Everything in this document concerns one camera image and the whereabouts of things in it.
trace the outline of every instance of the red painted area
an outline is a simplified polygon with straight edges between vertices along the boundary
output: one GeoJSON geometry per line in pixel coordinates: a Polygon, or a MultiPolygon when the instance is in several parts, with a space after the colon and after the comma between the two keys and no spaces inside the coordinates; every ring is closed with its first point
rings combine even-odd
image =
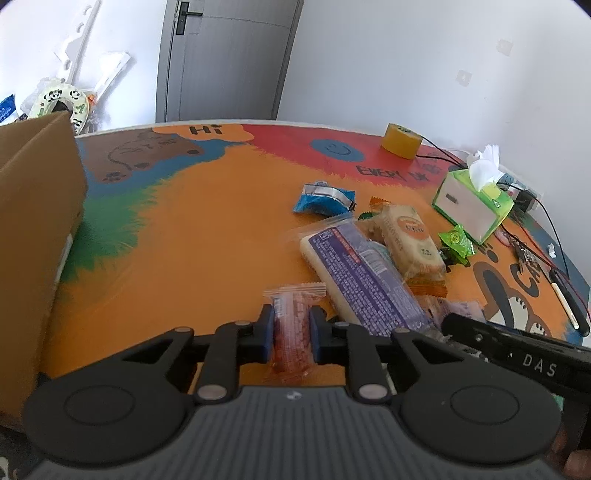
{"type": "MultiPolygon", "coordinates": [[[[406,185],[413,189],[427,185],[438,186],[451,164],[444,160],[415,158],[407,160],[384,150],[382,137],[342,132],[327,128],[286,127],[284,125],[244,125],[254,135],[249,143],[265,152],[273,153],[326,173],[372,181],[375,184],[406,185]],[[365,159],[359,162],[337,160],[310,146],[312,140],[330,139],[344,142],[361,151],[365,159]]],[[[421,146],[421,155],[442,156],[437,149],[421,146]]]]}

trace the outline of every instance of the white tissue paper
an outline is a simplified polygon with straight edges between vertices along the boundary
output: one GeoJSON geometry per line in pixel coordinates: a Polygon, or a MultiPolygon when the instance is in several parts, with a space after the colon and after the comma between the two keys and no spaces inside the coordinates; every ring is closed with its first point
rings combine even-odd
{"type": "Polygon", "coordinates": [[[477,191],[485,185],[498,182],[504,173],[499,170],[499,146],[487,145],[484,152],[478,151],[467,158],[470,180],[477,191]]]}

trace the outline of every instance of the green tissue box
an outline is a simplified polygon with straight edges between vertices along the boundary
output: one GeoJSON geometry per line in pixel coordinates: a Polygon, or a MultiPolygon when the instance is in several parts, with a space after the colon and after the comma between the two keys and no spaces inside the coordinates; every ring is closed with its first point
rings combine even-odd
{"type": "Polygon", "coordinates": [[[513,200],[495,184],[477,192],[468,170],[447,174],[433,199],[433,207],[451,223],[461,223],[466,234],[482,244],[513,208],[513,200]]]}

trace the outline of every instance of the door frame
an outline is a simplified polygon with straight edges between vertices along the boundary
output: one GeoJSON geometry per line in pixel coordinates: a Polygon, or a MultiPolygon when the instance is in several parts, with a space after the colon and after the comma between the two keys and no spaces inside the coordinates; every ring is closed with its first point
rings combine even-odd
{"type": "MultiPolygon", "coordinates": [[[[160,39],[160,54],[158,56],[158,73],[156,78],[156,123],[166,121],[167,99],[168,99],[168,82],[170,79],[170,60],[173,49],[174,28],[177,23],[178,8],[181,0],[167,0],[166,8],[164,10],[164,22],[162,26],[162,37],[160,39]]],[[[290,35],[287,39],[287,46],[285,47],[285,55],[281,65],[279,81],[277,83],[277,90],[275,91],[275,99],[273,101],[273,109],[271,111],[271,120],[277,119],[279,112],[279,105],[281,102],[281,95],[283,94],[283,87],[285,85],[285,77],[287,75],[287,67],[289,66],[291,49],[293,47],[296,31],[300,22],[301,11],[304,7],[304,0],[297,0],[295,6],[294,18],[291,23],[290,35]]]]}

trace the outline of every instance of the door handle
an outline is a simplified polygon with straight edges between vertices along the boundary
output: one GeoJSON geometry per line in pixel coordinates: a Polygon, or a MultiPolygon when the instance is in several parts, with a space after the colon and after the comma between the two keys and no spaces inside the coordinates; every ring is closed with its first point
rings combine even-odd
{"type": "Polygon", "coordinates": [[[187,17],[202,17],[203,12],[190,12],[189,2],[181,2],[181,8],[178,11],[177,20],[177,35],[184,35],[185,24],[187,23],[187,17]]]}

